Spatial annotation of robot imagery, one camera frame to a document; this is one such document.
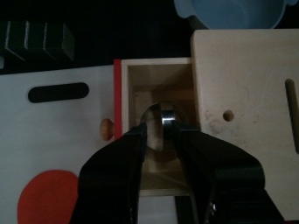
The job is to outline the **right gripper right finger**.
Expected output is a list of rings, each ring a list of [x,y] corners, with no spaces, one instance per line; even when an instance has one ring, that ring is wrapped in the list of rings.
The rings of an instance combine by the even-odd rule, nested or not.
[[[173,140],[192,193],[196,224],[285,224],[268,194],[258,159],[181,122],[173,123]]]

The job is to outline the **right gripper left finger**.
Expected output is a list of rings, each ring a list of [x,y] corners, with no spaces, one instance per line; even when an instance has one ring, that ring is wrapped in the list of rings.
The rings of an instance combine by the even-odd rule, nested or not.
[[[141,123],[90,158],[79,172],[70,224],[137,224],[147,126]]]

